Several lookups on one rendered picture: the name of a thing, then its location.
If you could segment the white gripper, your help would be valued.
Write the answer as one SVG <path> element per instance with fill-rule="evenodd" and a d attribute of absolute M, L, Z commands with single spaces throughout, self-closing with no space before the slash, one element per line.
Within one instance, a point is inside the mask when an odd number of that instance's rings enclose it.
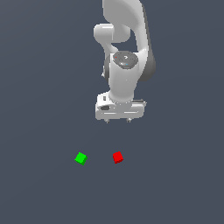
<path fill-rule="evenodd" d="M 95 118 L 97 120 L 105 120 L 109 123 L 110 119 L 126 119 L 127 123 L 135 118 L 140 118 L 144 115 L 146 101 L 131 100 L 125 103 L 111 101 L 109 93 L 97 95 L 97 103 L 95 104 Z"/>

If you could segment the red cube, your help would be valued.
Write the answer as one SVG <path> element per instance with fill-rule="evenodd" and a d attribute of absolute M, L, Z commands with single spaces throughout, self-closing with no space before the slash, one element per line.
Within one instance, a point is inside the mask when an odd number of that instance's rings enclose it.
<path fill-rule="evenodd" d="M 122 162 L 122 161 L 123 161 L 123 155 L 122 155 L 122 153 L 121 153 L 120 151 L 115 152 L 115 153 L 113 154 L 113 159 L 114 159 L 114 162 L 115 162 L 116 164 Z"/>

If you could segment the green cube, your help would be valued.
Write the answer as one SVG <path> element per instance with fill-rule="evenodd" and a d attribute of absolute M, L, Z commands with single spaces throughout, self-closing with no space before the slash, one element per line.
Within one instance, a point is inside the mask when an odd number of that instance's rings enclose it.
<path fill-rule="evenodd" d="M 86 163 L 86 160 L 88 159 L 88 157 L 79 152 L 78 155 L 76 156 L 76 158 L 74 159 L 78 164 L 84 165 Z"/>

